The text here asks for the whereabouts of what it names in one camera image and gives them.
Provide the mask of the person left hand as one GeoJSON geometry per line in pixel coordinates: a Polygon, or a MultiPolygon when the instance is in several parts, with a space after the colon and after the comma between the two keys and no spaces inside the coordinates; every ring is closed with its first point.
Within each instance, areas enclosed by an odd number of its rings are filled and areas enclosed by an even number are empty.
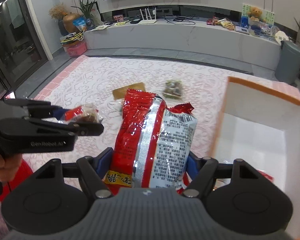
{"type": "Polygon", "coordinates": [[[22,154],[15,154],[7,159],[4,159],[0,155],[0,181],[2,183],[12,181],[15,178],[22,162],[22,154]]]}

